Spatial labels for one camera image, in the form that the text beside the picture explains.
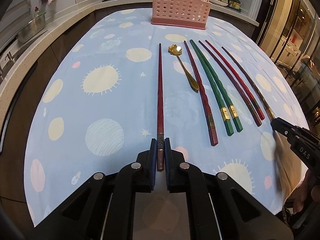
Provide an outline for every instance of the silver rivet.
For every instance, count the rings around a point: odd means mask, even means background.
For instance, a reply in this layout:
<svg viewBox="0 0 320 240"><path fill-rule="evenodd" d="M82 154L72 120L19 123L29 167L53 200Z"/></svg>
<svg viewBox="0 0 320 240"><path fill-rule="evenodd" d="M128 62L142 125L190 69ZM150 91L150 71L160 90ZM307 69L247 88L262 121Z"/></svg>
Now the silver rivet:
<svg viewBox="0 0 320 240"><path fill-rule="evenodd" d="M186 170L190 167L189 163L180 163L180 168Z"/></svg>
<svg viewBox="0 0 320 240"><path fill-rule="evenodd" d="M218 174L218 178L221 179L221 180L225 180L225 179L228 178L228 175L226 173L224 173L224 172L220 172Z"/></svg>
<svg viewBox="0 0 320 240"><path fill-rule="evenodd" d="M133 169L139 169L141 167L141 164L140 163L132 163L131 164L131 168L133 168Z"/></svg>
<svg viewBox="0 0 320 240"><path fill-rule="evenodd" d="M101 172L97 172L96 174L93 175L93 178L98 180L103 178L103 174Z"/></svg>

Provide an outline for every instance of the stone countertop edge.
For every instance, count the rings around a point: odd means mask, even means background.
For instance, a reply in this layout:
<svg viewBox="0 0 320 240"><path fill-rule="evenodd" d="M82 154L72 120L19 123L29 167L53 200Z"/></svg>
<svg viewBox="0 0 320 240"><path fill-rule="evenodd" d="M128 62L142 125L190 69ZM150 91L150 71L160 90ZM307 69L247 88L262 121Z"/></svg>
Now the stone countertop edge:
<svg viewBox="0 0 320 240"><path fill-rule="evenodd" d="M83 17L98 9L123 4L152 2L152 0L110 0L106 2L101 1L102 0L87 0L81 2L79 4L66 8L61 12L58 12L57 14L46 20L47 25L43 31L47 31L40 37L38 37L30 45L30 47L28 47L28 49L18 58L17 62L7 73L4 81L0 84L0 130L2 129L2 126L4 124L4 119L9 109L12 98L14 97L23 78L26 76L30 68L38 60L41 54L68 28L77 23ZM229 14L255 26L259 26L258 22L232 9L224 8L215 4L212 4L211 9Z"/></svg>

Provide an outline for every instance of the pink utensil holder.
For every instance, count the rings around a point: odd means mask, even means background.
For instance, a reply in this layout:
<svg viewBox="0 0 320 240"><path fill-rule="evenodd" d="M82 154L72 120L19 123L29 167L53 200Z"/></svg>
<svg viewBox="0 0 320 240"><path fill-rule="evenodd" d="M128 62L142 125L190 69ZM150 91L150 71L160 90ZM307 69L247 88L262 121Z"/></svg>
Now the pink utensil holder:
<svg viewBox="0 0 320 240"><path fill-rule="evenodd" d="M209 0L152 0L151 23L205 30L210 8Z"/></svg>

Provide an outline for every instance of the human hand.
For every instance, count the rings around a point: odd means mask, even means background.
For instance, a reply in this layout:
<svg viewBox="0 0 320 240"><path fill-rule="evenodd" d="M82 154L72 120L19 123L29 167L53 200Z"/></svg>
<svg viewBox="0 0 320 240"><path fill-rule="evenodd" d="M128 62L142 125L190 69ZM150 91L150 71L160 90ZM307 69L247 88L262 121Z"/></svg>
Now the human hand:
<svg viewBox="0 0 320 240"><path fill-rule="evenodd" d="M307 199L309 191L309 182L312 178L312 173L307 170L304 180L301 185L297 188L298 196L293 202L293 213L300 212L303 209L304 202ZM314 186L311 190L311 197L315 203L320 203L320 186Z"/></svg>

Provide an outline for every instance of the white tray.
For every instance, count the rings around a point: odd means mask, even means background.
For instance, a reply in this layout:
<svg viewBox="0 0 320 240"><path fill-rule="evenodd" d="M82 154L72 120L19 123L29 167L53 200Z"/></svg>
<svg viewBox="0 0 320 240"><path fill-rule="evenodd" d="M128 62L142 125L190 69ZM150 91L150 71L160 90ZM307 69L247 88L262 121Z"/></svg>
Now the white tray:
<svg viewBox="0 0 320 240"><path fill-rule="evenodd" d="M209 0L209 2L212 2L212 3L215 3L215 4L218 4L220 6L228 6L227 3L225 2L221 2L221 1L218 1L218 0Z"/></svg>

